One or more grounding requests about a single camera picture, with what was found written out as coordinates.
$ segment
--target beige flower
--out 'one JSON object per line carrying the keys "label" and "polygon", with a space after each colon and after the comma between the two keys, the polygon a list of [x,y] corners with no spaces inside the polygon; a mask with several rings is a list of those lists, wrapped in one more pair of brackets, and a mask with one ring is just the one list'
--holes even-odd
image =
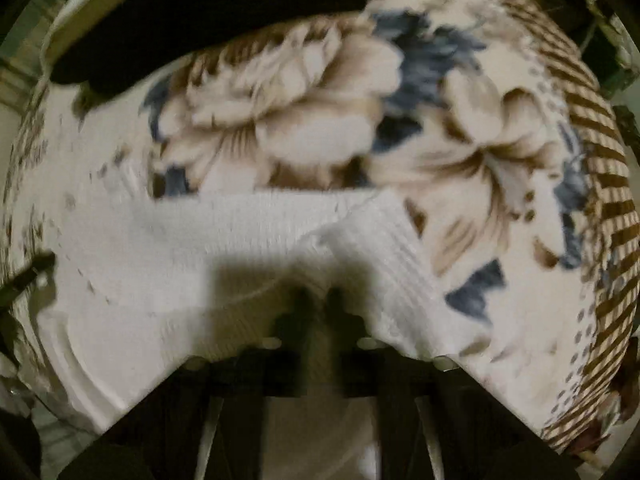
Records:
{"label": "beige flower", "polygon": [[537,261],[552,267],[564,251],[562,225],[536,210],[557,210],[553,187],[567,153],[537,99],[523,89],[501,96],[489,78],[458,69],[443,92],[450,109],[423,109],[424,133],[368,157],[367,176],[400,189],[428,219],[422,239],[452,284],[502,254],[515,221]]}
{"label": "beige flower", "polygon": [[319,16],[197,54],[159,117],[156,170],[185,168],[192,190],[279,186],[285,173],[330,187],[370,150],[400,83],[401,54],[372,30],[357,14]]}

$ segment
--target brown striped fabric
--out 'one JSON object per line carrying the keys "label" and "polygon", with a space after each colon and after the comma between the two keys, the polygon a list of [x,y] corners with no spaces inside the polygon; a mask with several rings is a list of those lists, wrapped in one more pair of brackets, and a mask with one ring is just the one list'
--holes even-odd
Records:
{"label": "brown striped fabric", "polygon": [[[580,51],[533,0],[499,0],[536,40],[536,49],[555,84],[564,93],[570,120],[583,140],[586,167],[599,204],[598,231],[606,274],[620,284],[608,293],[603,280],[596,288],[596,334],[582,370],[580,393],[572,406],[542,437],[564,449],[595,418],[609,393],[632,333],[640,286],[640,222],[628,183],[625,151],[609,103],[598,82],[580,60]],[[596,278],[604,275],[604,264]]]}

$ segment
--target striped border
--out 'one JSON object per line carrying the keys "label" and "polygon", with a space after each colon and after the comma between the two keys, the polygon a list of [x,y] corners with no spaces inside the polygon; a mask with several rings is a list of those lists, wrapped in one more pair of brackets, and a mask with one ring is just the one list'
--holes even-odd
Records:
{"label": "striped border", "polygon": [[536,49],[568,104],[572,125],[586,147],[586,165],[596,193],[600,268],[604,260],[612,280],[624,283],[607,297],[596,290],[596,339],[582,371],[578,396],[564,415],[544,429],[542,437],[564,449],[595,418],[609,393],[632,331],[640,280],[640,221],[628,184],[625,151],[609,103],[598,93],[598,81],[580,60],[578,47],[533,0],[499,0],[507,12],[535,38]]}

